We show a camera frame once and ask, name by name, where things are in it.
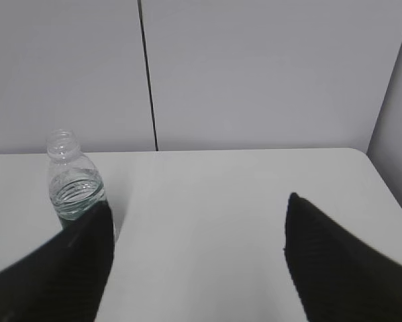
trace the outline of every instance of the white table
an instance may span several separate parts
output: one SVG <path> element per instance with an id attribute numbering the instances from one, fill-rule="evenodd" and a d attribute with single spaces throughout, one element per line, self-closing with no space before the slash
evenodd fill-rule
<path id="1" fill-rule="evenodd" d="M 402 210 L 356 150 L 89 156 L 125 217 L 97 321 L 304 321 L 283 255 L 292 191 L 402 264 Z M 0 155 L 0 269 L 60 230 L 47 162 Z"/>

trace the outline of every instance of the bottle neck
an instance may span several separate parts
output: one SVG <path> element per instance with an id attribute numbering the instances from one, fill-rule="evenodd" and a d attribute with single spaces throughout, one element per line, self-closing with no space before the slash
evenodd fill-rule
<path id="1" fill-rule="evenodd" d="M 54 163 L 65 164 L 83 155 L 71 130 L 53 131 L 47 139 L 47 154 Z"/>

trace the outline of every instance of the water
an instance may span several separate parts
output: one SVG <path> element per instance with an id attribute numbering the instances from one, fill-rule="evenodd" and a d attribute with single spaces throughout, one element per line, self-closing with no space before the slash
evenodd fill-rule
<path id="1" fill-rule="evenodd" d="M 71 224 L 98 201 L 106 201 L 97 170 L 73 168 L 54 177 L 50 200 L 63 227 Z"/>

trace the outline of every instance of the gray wall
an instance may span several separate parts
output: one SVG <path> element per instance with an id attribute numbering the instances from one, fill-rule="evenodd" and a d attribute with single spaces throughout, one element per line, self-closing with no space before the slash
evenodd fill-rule
<path id="1" fill-rule="evenodd" d="M 154 150 L 136 0 L 0 0 L 0 152 Z"/>
<path id="2" fill-rule="evenodd" d="M 402 206 L 402 48 L 368 156 Z"/>
<path id="3" fill-rule="evenodd" d="M 366 152 L 402 0 L 143 0 L 161 150 Z"/>

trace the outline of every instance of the plastic water bottle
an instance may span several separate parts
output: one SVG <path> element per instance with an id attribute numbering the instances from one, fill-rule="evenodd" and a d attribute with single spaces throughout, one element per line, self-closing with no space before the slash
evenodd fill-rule
<path id="1" fill-rule="evenodd" d="M 58 129 L 47 139 L 50 157 L 48 192 L 65 228 L 99 201 L 106 201 L 101 176 L 70 130 Z"/>

